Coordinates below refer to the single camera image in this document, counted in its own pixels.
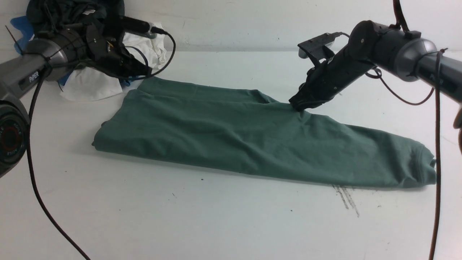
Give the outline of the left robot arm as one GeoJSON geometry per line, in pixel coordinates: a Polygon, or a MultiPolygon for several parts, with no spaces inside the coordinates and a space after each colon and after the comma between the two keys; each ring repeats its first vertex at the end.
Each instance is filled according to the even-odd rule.
{"type": "Polygon", "coordinates": [[[19,57],[1,64],[1,176],[18,164],[28,146],[30,115],[20,99],[33,86],[56,81],[78,65],[120,79],[139,79],[152,73],[146,62],[138,61],[126,49],[122,42],[125,33],[154,39],[158,29],[124,16],[102,29],[93,23],[66,25],[58,31],[41,32],[19,57]]]}

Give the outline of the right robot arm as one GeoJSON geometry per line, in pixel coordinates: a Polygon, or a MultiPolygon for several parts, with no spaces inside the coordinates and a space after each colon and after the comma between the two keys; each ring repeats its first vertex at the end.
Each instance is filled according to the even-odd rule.
{"type": "Polygon", "coordinates": [[[418,31],[401,31],[371,20],[359,22],[348,35],[348,44],[338,53],[329,45],[342,32],[325,33],[298,44],[299,57],[309,58],[314,67],[306,81],[290,98],[298,111],[317,108],[369,70],[383,69],[406,82],[422,80],[436,95],[436,145],[440,145],[440,94],[461,104],[462,64],[444,57],[444,49],[422,38],[418,31]]]}

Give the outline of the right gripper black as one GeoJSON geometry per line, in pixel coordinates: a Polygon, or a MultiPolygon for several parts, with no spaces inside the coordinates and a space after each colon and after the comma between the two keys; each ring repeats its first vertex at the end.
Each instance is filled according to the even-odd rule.
{"type": "Polygon", "coordinates": [[[302,111],[317,108],[332,100],[358,78],[358,63],[345,58],[331,58],[311,70],[299,91],[289,99],[302,111]]]}

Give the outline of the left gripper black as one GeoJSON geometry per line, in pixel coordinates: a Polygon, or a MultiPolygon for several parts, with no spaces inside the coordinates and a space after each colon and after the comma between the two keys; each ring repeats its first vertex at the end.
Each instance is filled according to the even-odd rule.
{"type": "Polygon", "coordinates": [[[116,78],[148,76],[152,72],[147,59],[139,61],[129,53],[123,36],[92,37],[92,68],[116,78]]]}

